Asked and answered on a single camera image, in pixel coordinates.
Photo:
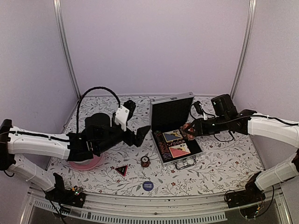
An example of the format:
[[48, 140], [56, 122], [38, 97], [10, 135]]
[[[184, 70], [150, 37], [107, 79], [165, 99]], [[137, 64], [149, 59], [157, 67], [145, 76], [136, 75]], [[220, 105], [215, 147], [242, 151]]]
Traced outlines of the blue peach chip stack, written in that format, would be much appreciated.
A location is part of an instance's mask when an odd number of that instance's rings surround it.
[[194, 130], [187, 130], [187, 123], [185, 123], [183, 126], [180, 127], [180, 132], [182, 134], [182, 136], [187, 140], [186, 135], [190, 134], [193, 135], [194, 134]]

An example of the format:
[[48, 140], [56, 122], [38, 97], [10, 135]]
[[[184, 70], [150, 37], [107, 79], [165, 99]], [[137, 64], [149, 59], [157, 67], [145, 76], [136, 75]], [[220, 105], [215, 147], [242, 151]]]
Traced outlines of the short chip stack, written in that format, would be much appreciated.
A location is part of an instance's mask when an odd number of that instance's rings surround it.
[[143, 157], [141, 158], [141, 166], [142, 166], [143, 168], [147, 168], [149, 165], [150, 165], [150, 159], [149, 159], [149, 157], [147, 157], [147, 156], [143, 156]]

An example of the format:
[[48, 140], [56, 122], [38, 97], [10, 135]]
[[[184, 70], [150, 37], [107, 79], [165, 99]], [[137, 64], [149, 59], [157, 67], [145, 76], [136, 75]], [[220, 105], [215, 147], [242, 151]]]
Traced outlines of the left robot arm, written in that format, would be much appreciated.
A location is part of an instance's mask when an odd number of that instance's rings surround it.
[[120, 142], [139, 147], [149, 130], [150, 126], [143, 126], [133, 132], [104, 113], [86, 118], [81, 133], [68, 134], [29, 132], [5, 119], [0, 126], [0, 169], [20, 175], [64, 203], [70, 196], [62, 177], [43, 170], [24, 154], [56, 157], [74, 163], [77, 170], [89, 170], [99, 163], [101, 154]]

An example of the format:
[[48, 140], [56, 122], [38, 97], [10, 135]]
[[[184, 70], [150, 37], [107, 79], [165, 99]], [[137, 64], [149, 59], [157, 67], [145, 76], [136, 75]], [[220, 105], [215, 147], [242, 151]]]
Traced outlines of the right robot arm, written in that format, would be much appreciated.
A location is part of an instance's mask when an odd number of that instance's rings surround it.
[[[230, 131], [244, 135], [257, 135], [280, 142], [295, 148], [299, 147], [299, 124], [254, 110], [238, 112], [231, 96], [222, 94], [212, 98], [215, 116], [212, 118], [194, 119], [184, 128], [184, 132], [194, 137], [214, 135], [222, 131]], [[254, 174], [245, 185], [242, 200], [252, 203], [268, 187], [288, 181], [299, 175], [299, 154], [295, 153], [285, 161], [270, 169]]]

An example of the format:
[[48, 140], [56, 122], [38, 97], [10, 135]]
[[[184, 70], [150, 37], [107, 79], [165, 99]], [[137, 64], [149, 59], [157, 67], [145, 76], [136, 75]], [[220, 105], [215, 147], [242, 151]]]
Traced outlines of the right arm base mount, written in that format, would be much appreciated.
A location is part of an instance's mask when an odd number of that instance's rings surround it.
[[245, 190], [229, 190], [224, 195], [224, 201], [229, 208], [262, 202], [265, 198], [264, 192], [254, 184], [254, 181], [249, 181], [245, 185]]

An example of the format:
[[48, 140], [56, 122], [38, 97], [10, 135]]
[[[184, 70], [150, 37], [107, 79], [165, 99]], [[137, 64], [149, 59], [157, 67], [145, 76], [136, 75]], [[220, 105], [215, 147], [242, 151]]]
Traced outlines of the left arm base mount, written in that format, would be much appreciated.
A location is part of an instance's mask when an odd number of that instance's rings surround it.
[[45, 193], [46, 199], [57, 202], [59, 205], [83, 208], [86, 199], [83, 189], [78, 186], [66, 189], [62, 176], [57, 173], [53, 173], [53, 176], [55, 177], [54, 189]]

